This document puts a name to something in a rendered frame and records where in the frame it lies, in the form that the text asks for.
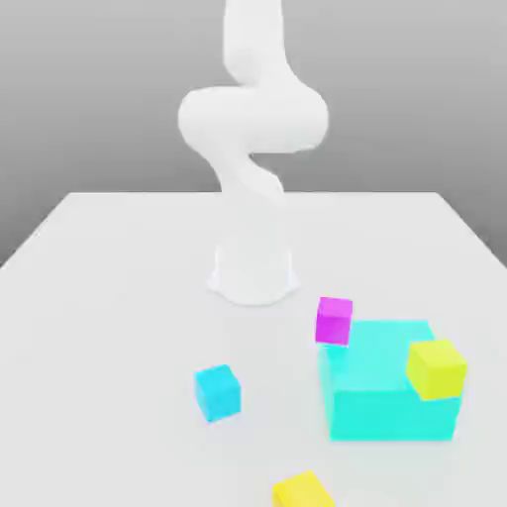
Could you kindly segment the small magenta cube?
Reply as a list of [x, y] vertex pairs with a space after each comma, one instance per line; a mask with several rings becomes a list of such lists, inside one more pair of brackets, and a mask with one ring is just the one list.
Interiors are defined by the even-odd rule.
[[319, 300], [315, 341], [319, 344], [347, 347], [353, 316], [353, 301], [322, 296]]

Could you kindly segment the small sky blue cube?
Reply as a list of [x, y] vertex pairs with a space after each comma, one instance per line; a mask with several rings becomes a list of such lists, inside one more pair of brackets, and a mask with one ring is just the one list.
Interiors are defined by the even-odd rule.
[[226, 364], [194, 374], [198, 406], [208, 423], [238, 414], [242, 410], [242, 388]]

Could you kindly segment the small lime yellow cube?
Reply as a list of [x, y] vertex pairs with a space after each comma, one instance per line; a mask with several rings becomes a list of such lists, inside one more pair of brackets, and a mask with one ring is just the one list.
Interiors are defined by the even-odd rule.
[[467, 362], [446, 339], [410, 344], [406, 375], [423, 401], [461, 397]]

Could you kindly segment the large turquoise box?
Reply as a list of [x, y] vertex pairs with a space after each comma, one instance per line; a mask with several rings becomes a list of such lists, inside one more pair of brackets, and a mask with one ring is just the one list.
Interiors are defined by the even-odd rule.
[[451, 440], [461, 399], [424, 401], [406, 375], [410, 345], [434, 338], [429, 324], [421, 320], [354, 321], [346, 347], [319, 346], [329, 438], [338, 442]]

